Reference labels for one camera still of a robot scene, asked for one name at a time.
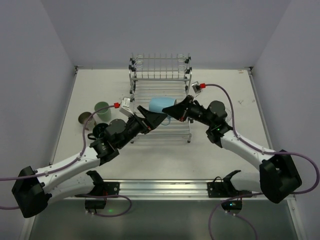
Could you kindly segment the blue plastic mug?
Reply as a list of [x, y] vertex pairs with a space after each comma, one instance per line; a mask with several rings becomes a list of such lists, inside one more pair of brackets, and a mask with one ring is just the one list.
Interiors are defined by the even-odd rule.
[[164, 114], [163, 109], [174, 106], [177, 100], [171, 97], [153, 97], [148, 104], [150, 112]]

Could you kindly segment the light green plastic cup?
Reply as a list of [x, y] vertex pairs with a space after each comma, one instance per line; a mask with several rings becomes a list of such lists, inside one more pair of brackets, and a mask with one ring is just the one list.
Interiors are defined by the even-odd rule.
[[110, 105], [105, 101], [100, 101], [95, 104], [94, 110], [97, 111], [97, 116], [103, 122], [109, 122], [112, 118]]

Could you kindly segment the dark green ceramic mug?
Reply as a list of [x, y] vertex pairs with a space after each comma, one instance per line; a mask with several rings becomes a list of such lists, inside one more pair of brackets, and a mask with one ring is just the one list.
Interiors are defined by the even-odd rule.
[[93, 141], [102, 138], [105, 135], [105, 129], [108, 126], [109, 125], [107, 123], [104, 123], [104, 122], [97, 124], [93, 128], [92, 132], [87, 134], [87, 138], [89, 140], [93, 140]]

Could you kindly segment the clear glass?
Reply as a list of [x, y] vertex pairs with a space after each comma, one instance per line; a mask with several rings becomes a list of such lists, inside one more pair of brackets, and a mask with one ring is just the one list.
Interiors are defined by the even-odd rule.
[[232, 112], [228, 108], [225, 109], [225, 112], [227, 113], [225, 121], [229, 124], [232, 121]]

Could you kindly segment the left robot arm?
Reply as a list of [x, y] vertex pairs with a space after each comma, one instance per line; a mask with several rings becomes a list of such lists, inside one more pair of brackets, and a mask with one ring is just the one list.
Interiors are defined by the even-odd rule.
[[138, 134], [150, 133], [167, 117], [142, 106], [138, 111], [142, 116], [130, 112], [127, 121], [116, 118], [103, 127], [96, 125], [95, 140], [67, 159], [38, 169], [23, 168], [11, 190], [23, 217], [36, 216], [49, 204], [68, 197], [107, 196], [104, 181], [94, 169], [115, 159]]

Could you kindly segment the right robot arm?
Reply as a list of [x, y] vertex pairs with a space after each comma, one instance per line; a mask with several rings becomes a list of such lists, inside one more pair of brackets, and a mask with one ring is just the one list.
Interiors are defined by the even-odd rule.
[[211, 188], [223, 191], [230, 197], [260, 192], [278, 204], [302, 185], [302, 179], [288, 152], [282, 150], [277, 153], [242, 138], [226, 122], [228, 114], [221, 101], [212, 101], [204, 108], [188, 95], [183, 101], [164, 107], [162, 112], [180, 122], [191, 118], [206, 125], [206, 135], [211, 143], [240, 156], [258, 171], [245, 173], [234, 170], [221, 182], [211, 183]]

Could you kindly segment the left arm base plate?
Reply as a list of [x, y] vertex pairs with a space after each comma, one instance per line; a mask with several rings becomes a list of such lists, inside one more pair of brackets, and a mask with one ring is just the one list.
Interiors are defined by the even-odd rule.
[[[110, 195], [117, 195], [120, 191], [120, 183], [119, 182], [105, 182], [99, 183], [96, 185], [93, 190], [91, 190], [88, 194], [91, 196], [110, 196]], [[97, 210], [103, 210], [107, 204], [106, 198], [99, 198], [99, 199], [91, 199], [85, 200], [84, 208], [87, 211], [94, 211], [95, 213]]]

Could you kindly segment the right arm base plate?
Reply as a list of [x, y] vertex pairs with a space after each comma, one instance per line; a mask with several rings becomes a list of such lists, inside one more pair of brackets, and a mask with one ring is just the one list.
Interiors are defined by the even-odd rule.
[[[248, 190], [236, 190], [232, 185], [232, 177], [239, 173], [240, 170], [235, 170], [225, 177], [221, 178], [217, 176], [214, 180], [207, 183], [207, 193], [209, 198], [231, 198], [246, 194], [251, 194]], [[243, 203], [242, 198], [237, 198], [236, 200], [230, 200], [221, 204], [224, 211], [230, 214], [239, 214], [242, 210]]]

